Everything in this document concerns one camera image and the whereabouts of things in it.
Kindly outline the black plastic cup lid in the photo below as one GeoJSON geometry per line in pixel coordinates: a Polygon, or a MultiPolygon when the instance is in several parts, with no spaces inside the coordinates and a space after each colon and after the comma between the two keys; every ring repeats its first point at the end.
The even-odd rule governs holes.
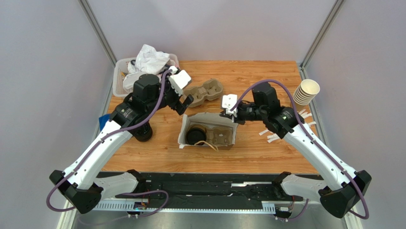
{"type": "Polygon", "coordinates": [[[189,145],[201,146],[207,139],[207,130],[203,125],[192,125],[187,130],[185,141],[189,145]]]}

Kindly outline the single cardboard cup carrier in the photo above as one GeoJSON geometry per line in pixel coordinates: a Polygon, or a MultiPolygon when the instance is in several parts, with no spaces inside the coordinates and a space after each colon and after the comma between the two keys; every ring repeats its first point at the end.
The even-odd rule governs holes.
{"type": "Polygon", "coordinates": [[[215,146],[229,146],[233,143],[233,130],[227,126],[215,126],[207,130],[206,141],[215,146]]]}

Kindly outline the brown paper bag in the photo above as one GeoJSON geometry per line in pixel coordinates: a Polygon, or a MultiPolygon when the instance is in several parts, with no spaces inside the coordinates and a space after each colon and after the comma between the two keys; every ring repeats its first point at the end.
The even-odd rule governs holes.
{"type": "Polygon", "coordinates": [[[190,146],[230,150],[236,141],[237,127],[237,123],[216,113],[185,114],[178,145],[180,149],[190,146]]]}

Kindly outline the white straw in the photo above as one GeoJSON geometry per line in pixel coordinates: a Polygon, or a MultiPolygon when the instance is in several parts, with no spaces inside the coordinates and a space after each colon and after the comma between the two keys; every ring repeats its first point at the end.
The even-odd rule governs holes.
{"type": "MultiPolygon", "coordinates": [[[[299,112],[299,115],[303,118],[303,119],[307,119],[308,117],[313,116],[313,114],[311,112],[307,112],[306,109],[303,109],[299,112]]],[[[309,125],[315,125],[316,121],[312,121],[309,125]]],[[[266,133],[270,133],[269,130],[264,130],[262,132],[259,133],[259,135],[264,135],[266,133]]]]}
{"type": "MultiPolygon", "coordinates": [[[[309,127],[311,127],[311,126],[313,126],[313,125],[316,125],[316,124],[317,124],[316,121],[312,121],[312,122],[308,123],[309,127]]],[[[273,134],[273,135],[269,135],[269,136],[268,136],[267,142],[268,142],[268,143],[271,143],[271,142],[273,142],[273,141],[275,141],[275,140],[279,140],[279,139],[280,139],[280,138],[279,138],[276,134],[273,134]]]]}

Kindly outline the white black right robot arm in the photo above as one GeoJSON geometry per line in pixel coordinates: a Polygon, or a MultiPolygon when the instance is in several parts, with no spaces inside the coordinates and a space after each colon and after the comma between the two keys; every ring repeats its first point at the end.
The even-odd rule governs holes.
{"type": "Polygon", "coordinates": [[[365,212],[362,219],[368,219],[365,194],[371,175],[355,170],[335,155],[315,135],[294,105],[282,106],[273,83],[273,80],[261,80],[251,85],[247,89],[254,98],[251,102],[244,101],[243,96],[224,95],[221,116],[240,125],[247,121],[262,122],[270,132],[300,152],[321,176],[321,180],[316,180],[283,172],[272,182],[276,195],[317,201],[336,218],[353,213],[353,207],[361,203],[365,212]]]}

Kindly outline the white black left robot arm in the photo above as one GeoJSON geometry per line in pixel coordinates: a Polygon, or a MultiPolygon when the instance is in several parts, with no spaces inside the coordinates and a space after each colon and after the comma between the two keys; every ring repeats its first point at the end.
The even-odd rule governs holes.
{"type": "Polygon", "coordinates": [[[50,175],[54,189],[71,203],[72,209],[85,214],[101,200],[117,195],[133,194],[144,178],[135,170],[98,178],[98,174],[114,153],[130,138],[147,141],[152,136],[149,120],[157,110],[170,107],[182,115],[193,101],[188,96],[183,102],[183,90],[191,83],[186,71],[162,76],[143,74],[133,84],[133,92],[116,106],[97,138],[85,152],[63,171],[50,175]]]}

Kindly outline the cardboard cup carrier tray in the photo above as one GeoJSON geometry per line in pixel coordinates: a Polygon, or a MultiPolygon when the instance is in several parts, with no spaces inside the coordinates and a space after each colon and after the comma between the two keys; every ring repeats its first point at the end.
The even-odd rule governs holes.
{"type": "Polygon", "coordinates": [[[204,82],[201,86],[193,86],[183,90],[183,98],[186,99],[189,95],[193,97],[193,101],[189,107],[197,107],[205,101],[212,101],[220,98],[223,95],[223,85],[217,79],[210,79],[204,82]]]}

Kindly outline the crumpled white paper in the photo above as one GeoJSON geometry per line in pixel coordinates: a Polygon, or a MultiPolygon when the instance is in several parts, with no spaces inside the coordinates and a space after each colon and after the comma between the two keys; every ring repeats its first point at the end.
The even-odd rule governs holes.
{"type": "Polygon", "coordinates": [[[150,45],[144,44],[135,59],[129,61],[129,73],[150,73],[158,75],[170,60],[170,55],[156,51],[150,45]]]}

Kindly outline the pink white item in basket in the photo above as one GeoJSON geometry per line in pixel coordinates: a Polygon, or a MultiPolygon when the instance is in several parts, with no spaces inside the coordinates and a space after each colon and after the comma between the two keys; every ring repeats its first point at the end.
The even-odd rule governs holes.
{"type": "Polygon", "coordinates": [[[122,86],[125,92],[131,93],[133,91],[134,83],[143,75],[144,72],[130,73],[125,76],[122,86]]]}

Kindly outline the stack of paper cups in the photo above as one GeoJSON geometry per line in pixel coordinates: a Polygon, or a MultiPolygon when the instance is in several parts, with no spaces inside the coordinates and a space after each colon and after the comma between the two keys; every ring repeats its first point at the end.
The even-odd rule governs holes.
{"type": "Polygon", "coordinates": [[[304,79],[296,88],[293,100],[299,105],[308,105],[320,92],[320,85],[311,79],[304,79]]]}

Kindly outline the white plastic basket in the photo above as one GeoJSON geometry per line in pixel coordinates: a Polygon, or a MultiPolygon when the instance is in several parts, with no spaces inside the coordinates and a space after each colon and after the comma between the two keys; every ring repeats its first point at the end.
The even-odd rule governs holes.
{"type": "MultiPolygon", "coordinates": [[[[171,53],[169,53],[169,55],[170,55],[170,60],[165,65],[165,67],[162,69],[162,71],[159,72],[158,75],[155,75],[155,74],[151,74],[151,75],[155,75],[158,78],[160,78],[165,70],[169,69],[172,66],[174,66],[174,67],[179,66],[177,56],[174,54],[171,54],[171,53]]],[[[123,89],[122,83],[123,83],[125,76],[130,74],[127,69],[127,65],[129,63],[129,61],[132,59],[135,59],[135,58],[136,57],[124,58],[124,59],[118,60],[118,62],[116,63],[115,69],[114,69],[114,74],[113,74],[113,85],[112,85],[114,96],[124,98],[126,95],[129,94],[129,93],[125,92],[125,90],[123,89]]]]}

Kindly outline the blue folded cloth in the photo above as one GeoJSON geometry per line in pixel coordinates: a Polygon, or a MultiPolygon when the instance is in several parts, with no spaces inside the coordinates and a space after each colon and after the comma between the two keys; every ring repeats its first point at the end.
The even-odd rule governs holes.
{"type": "Polygon", "coordinates": [[[103,128],[105,127],[106,123],[109,122],[109,120],[110,120],[110,114],[105,114],[98,118],[100,131],[103,130],[103,128]]]}

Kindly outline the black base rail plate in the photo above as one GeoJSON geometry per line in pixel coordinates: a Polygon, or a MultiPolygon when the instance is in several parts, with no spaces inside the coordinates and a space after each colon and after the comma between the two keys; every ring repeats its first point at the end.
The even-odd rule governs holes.
{"type": "Polygon", "coordinates": [[[261,211],[265,204],[290,206],[305,203],[300,196],[277,194],[277,174],[142,173],[146,182],[140,197],[117,195],[102,200],[97,210],[153,211],[261,211]]]}

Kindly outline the aluminium frame rail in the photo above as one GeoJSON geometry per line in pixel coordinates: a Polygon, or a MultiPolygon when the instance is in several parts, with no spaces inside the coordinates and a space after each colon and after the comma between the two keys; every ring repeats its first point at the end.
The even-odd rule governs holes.
{"type": "Polygon", "coordinates": [[[293,227],[342,219],[320,175],[100,172],[88,191],[65,184],[74,228],[225,228],[237,215],[293,227]]]}

